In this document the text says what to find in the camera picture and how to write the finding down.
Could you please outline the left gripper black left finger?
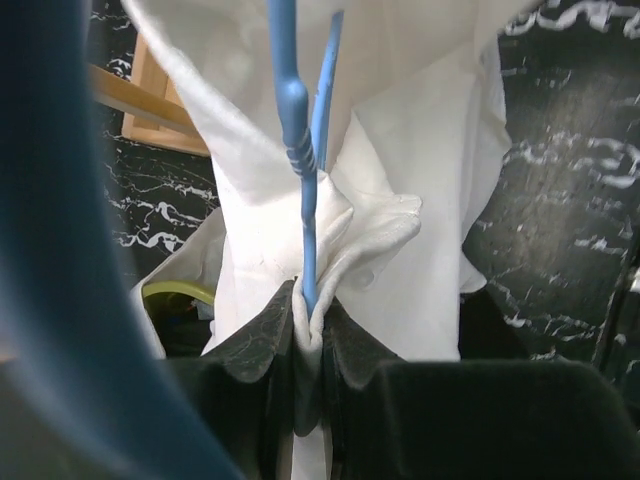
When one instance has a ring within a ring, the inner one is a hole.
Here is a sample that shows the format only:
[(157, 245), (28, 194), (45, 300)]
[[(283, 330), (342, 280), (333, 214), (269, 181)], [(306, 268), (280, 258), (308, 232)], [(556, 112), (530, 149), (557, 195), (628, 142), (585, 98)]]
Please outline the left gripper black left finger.
[(287, 479), (293, 285), (202, 357), (1, 366), (5, 479)]

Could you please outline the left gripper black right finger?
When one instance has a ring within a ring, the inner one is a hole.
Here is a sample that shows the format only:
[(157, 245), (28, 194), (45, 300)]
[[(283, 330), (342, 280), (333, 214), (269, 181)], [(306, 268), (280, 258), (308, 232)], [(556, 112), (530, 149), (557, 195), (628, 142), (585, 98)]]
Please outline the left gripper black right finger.
[(329, 308), (325, 419), (334, 479), (635, 479), (620, 395), (577, 362), (408, 362)]

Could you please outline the blue wire hanger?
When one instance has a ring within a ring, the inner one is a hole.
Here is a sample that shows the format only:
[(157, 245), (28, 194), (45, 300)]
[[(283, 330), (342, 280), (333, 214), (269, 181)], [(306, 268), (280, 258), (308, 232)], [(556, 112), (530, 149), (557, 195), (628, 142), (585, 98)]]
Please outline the blue wire hanger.
[(94, 157), (82, 3), (4, 5), (1, 319), (27, 399), (128, 478), (237, 479), (151, 347), (119, 279)]

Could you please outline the white shirt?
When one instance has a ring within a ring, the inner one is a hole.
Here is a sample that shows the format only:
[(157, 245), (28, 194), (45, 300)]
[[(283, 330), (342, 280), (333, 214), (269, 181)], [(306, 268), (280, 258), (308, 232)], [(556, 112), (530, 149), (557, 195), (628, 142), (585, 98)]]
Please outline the white shirt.
[[(459, 297), (485, 278), (464, 239), (511, 145), (498, 32), (523, 1), (301, 1), (298, 69), (315, 87), (334, 12), (344, 23), (318, 175), (319, 299), (293, 300), (297, 435), (291, 475), (323, 479), (311, 387), (333, 300), (407, 360), (460, 357)], [(208, 347), (302, 269), (300, 180), (282, 143), (262, 1), (127, 1), (212, 160), (221, 206), (149, 275), (215, 290)]]

